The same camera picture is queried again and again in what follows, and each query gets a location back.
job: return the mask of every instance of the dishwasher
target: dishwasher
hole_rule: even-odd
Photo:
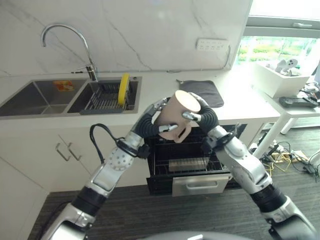
[[[237,137],[246,128],[237,128]],[[224,125],[231,132],[234,125]],[[173,197],[222,193],[225,188],[240,188],[232,179],[214,151],[204,153],[201,149],[206,135],[199,127],[193,127],[182,143],[166,140],[159,135],[144,139],[150,146],[148,167],[150,177],[146,179],[151,195],[172,194]]]

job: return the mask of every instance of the white cabinet door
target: white cabinet door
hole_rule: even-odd
[[[131,128],[131,125],[109,127],[116,138],[125,137]],[[89,127],[68,128],[61,131],[59,135],[67,145],[71,143],[72,152],[77,158],[81,156],[79,161],[90,173],[93,173],[101,163],[96,148],[90,140],[89,130]],[[101,127],[95,127],[93,134],[103,157],[106,159],[112,149],[116,147],[115,142]],[[148,161],[135,158],[133,165],[121,176],[117,187],[146,185],[146,178],[149,176]]]
[[[0,156],[0,236],[27,239],[47,193]]]
[[[54,131],[0,138],[0,156],[50,192],[79,190],[89,178]]]

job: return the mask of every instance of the dishwasher drawer handle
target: dishwasher drawer handle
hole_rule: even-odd
[[[203,189],[215,189],[219,186],[218,182],[217,181],[213,181],[211,182],[213,183],[214,185],[210,185],[210,186],[189,186],[188,184],[186,184],[186,188],[188,190],[203,190]]]
[[[58,144],[55,146],[55,150],[57,151],[58,154],[60,154],[60,156],[61,156],[65,161],[68,162],[68,161],[70,160],[71,156],[65,157],[65,156],[63,155],[63,153],[60,152],[59,146],[60,146],[60,142],[58,142]]]

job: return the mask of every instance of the chrome faucet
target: chrome faucet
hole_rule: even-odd
[[[67,28],[67,29],[70,29],[71,31],[73,31],[74,33],[76,33],[79,38],[81,38],[83,44],[84,44],[84,47],[85,47],[85,50],[86,50],[86,54],[88,55],[88,58],[89,58],[89,61],[90,61],[90,64],[86,65],[85,68],[86,70],[88,71],[88,74],[89,74],[89,77],[91,78],[92,81],[98,81],[98,78],[97,78],[97,74],[96,74],[96,71],[97,71],[97,67],[96,65],[94,64],[94,61],[92,60],[92,57],[91,57],[91,52],[89,50],[89,47],[88,47],[88,44],[87,44],[87,41],[85,39],[85,37],[82,35],[81,32],[79,32],[77,29],[75,29],[74,27],[72,26],[69,26],[69,25],[66,25],[66,24],[63,24],[63,23],[52,23],[52,24],[49,24],[47,25],[43,30],[42,30],[42,33],[41,33],[41,45],[42,47],[45,47],[46,46],[46,41],[45,41],[45,38],[46,38],[46,34],[47,32],[54,28],[54,27],[64,27],[64,28]]]

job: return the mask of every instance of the white box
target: white box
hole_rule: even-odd
[[[284,76],[265,63],[252,64],[252,84],[271,98],[296,96],[310,76]]]

